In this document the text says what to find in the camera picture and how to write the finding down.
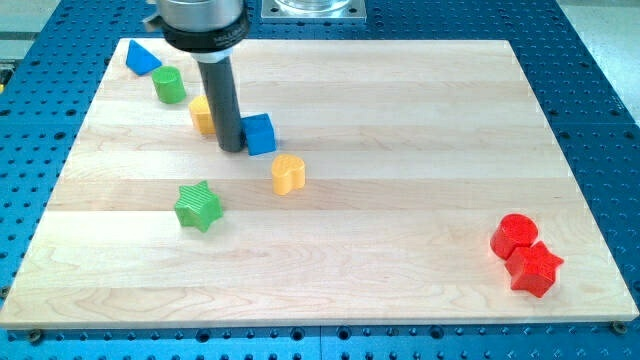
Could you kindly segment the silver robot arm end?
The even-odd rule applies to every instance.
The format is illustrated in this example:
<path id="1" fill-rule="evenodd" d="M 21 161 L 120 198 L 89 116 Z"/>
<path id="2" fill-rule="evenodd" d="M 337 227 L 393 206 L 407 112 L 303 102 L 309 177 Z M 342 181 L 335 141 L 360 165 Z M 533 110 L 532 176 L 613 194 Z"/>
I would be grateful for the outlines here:
<path id="1" fill-rule="evenodd" d="M 227 59 L 249 33 L 243 0 L 156 0 L 155 12 L 143 20 L 148 32 L 160 30 L 172 47 L 205 64 Z"/>

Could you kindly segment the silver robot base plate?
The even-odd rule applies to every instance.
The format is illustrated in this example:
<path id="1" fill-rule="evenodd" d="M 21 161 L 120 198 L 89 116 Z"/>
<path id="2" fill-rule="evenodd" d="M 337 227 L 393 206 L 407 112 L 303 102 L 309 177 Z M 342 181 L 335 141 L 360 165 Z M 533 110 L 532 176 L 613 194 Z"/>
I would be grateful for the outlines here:
<path id="1" fill-rule="evenodd" d="M 270 22 L 365 20 L 365 0 L 262 0 L 261 18 Z"/>

